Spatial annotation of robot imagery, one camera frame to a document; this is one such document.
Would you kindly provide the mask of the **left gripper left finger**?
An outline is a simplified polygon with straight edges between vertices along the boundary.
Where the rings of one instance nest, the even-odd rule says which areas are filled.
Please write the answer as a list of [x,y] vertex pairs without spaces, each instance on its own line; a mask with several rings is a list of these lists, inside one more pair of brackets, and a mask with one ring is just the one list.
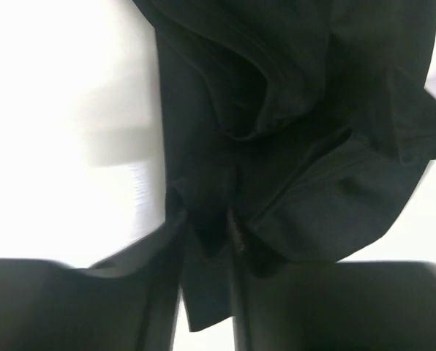
[[90,268],[0,259],[0,350],[170,350],[187,214]]

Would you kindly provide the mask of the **black t-shirt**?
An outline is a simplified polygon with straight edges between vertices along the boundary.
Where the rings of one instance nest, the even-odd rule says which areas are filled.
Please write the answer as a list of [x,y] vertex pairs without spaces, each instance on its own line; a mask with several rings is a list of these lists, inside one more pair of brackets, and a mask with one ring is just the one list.
[[436,160],[436,1],[138,1],[159,55],[189,327],[231,315],[225,222],[297,262],[390,229]]

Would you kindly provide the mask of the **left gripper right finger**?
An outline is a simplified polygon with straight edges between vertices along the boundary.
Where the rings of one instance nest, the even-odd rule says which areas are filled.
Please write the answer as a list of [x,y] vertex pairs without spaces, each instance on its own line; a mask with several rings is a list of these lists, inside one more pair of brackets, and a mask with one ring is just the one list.
[[436,265],[293,263],[227,224],[237,350],[436,350]]

